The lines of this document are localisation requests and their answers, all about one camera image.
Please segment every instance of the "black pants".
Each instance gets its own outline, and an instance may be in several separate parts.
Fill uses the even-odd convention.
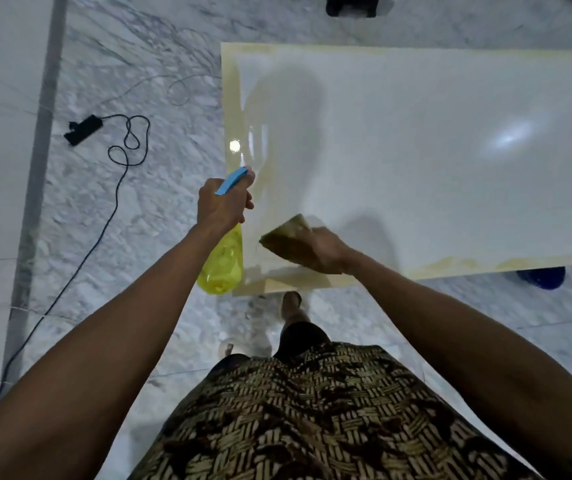
[[[274,358],[285,363],[289,358],[303,354],[316,345],[328,342],[330,342],[328,335],[314,323],[296,322],[282,332],[280,347],[277,349]],[[250,359],[248,355],[231,354],[220,360],[209,372],[209,375],[225,369],[234,369],[248,359]]]

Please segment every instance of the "brown cloth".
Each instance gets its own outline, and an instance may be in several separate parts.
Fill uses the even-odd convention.
[[[177,406],[148,479],[535,479],[378,346],[251,358]]]

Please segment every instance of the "person's right arm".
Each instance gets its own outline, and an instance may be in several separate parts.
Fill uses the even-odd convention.
[[[352,274],[479,418],[548,479],[572,476],[572,375],[460,301],[404,278],[328,229],[264,245],[322,273]]]

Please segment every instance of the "person's left arm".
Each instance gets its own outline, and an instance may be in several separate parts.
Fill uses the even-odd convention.
[[[159,360],[210,251],[252,209],[243,177],[200,190],[197,224],[51,348],[0,401],[0,478],[92,479]]]

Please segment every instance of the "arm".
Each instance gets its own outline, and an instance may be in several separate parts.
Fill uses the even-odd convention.
[[[91,479],[175,329],[210,251],[253,204],[243,177],[210,179],[198,223],[120,295],[75,327],[0,402],[0,478]]]
[[[458,300],[404,278],[328,229],[264,245],[321,273],[352,274],[479,418],[544,476],[572,476],[572,376],[539,348]]]

